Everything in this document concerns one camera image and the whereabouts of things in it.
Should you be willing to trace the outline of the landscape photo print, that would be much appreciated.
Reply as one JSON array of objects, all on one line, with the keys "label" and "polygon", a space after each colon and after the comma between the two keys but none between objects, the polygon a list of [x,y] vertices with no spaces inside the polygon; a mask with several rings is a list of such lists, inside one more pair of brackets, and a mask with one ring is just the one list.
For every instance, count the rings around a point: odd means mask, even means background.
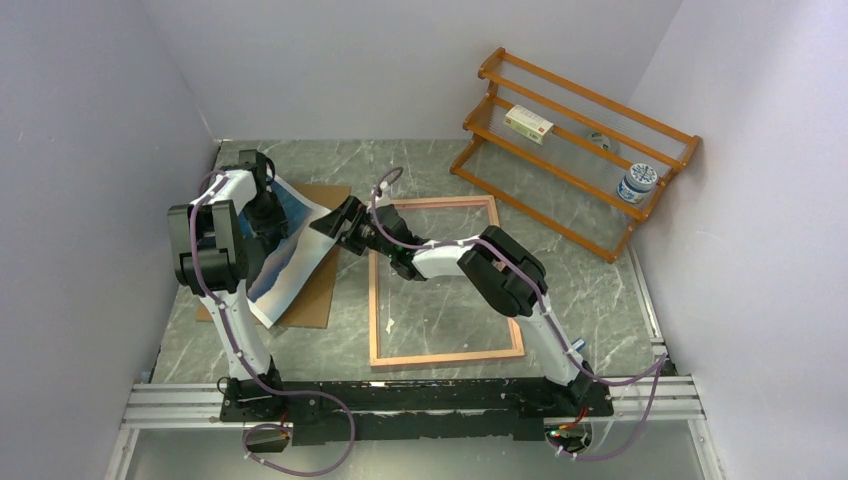
[{"label": "landscape photo print", "polygon": [[249,306],[257,322],[270,328],[277,322],[292,326],[324,328],[328,314],[308,320],[291,314],[300,291],[324,258],[333,251],[334,240],[310,227],[329,214],[351,193],[345,185],[289,184],[277,177],[271,184],[288,220],[288,233],[248,287]]}]

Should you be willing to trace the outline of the brown cardboard backing board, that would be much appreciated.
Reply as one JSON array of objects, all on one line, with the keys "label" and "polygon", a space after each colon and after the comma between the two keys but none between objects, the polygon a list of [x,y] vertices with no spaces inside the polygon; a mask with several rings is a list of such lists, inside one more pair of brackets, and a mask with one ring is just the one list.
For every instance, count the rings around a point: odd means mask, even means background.
[{"label": "brown cardboard backing board", "polygon": [[[338,259],[339,248],[334,246],[333,251],[324,258],[322,263],[313,272],[313,275],[309,278],[307,284],[300,291],[300,294],[298,295],[295,301],[295,309],[289,310],[287,312],[289,315],[303,313],[306,315],[306,318],[308,320],[316,320],[320,314],[327,313],[328,323],[333,289],[335,286]],[[248,287],[251,285],[251,281],[256,279],[258,274],[259,273],[253,274],[249,277]],[[274,326],[304,327],[292,326],[288,322],[283,323],[281,321],[274,324]]]}]

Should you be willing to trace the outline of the pink wooden photo frame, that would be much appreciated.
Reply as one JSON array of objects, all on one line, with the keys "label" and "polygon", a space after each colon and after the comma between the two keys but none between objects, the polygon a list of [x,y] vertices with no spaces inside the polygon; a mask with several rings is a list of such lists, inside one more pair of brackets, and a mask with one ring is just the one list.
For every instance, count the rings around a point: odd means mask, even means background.
[{"label": "pink wooden photo frame", "polygon": [[[490,195],[398,200],[410,228],[429,238],[469,237],[499,216]],[[373,368],[442,366],[525,355],[522,335],[462,277],[406,281],[368,255],[368,350]]]}]

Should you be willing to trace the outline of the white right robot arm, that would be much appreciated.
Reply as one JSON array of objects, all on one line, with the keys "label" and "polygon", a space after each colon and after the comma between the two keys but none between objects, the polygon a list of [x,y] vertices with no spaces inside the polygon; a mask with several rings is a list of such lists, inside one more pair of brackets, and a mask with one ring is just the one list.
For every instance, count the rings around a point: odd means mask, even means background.
[{"label": "white right robot arm", "polygon": [[498,226],[459,240],[430,240],[413,233],[396,207],[368,207],[350,196],[312,221],[310,228],[357,255],[385,256],[404,279],[467,279],[497,313],[513,319],[530,341],[551,385],[550,402],[572,415],[588,401],[593,383],[586,364],[555,318],[546,269],[526,248]]}]

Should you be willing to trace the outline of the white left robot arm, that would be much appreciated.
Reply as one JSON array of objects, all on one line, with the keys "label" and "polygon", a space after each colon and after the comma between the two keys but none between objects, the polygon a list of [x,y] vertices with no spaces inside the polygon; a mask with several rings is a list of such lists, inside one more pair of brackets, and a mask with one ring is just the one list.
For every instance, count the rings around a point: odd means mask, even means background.
[{"label": "white left robot arm", "polygon": [[265,154],[242,150],[236,164],[209,173],[209,185],[196,199],[167,212],[177,281],[208,310],[225,348],[225,398],[262,420],[277,418],[287,396],[248,299],[250,284],[289,233],[272,189],[274,174]]}]

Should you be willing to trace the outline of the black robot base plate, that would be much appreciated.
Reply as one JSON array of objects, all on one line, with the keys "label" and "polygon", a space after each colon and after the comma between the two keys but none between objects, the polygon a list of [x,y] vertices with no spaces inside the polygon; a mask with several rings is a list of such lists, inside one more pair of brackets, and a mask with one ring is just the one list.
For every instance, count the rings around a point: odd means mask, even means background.
[{"label": "black robot base plate", "polygon": [[331,441],[507,436],[541,439],[560,419],[610,417],[608,387],[592,383],[573,401],[543,377],[448,380],[284,382],[283,395],[255,405],[232,405],[224,423],[289,423],[296,446]]}]

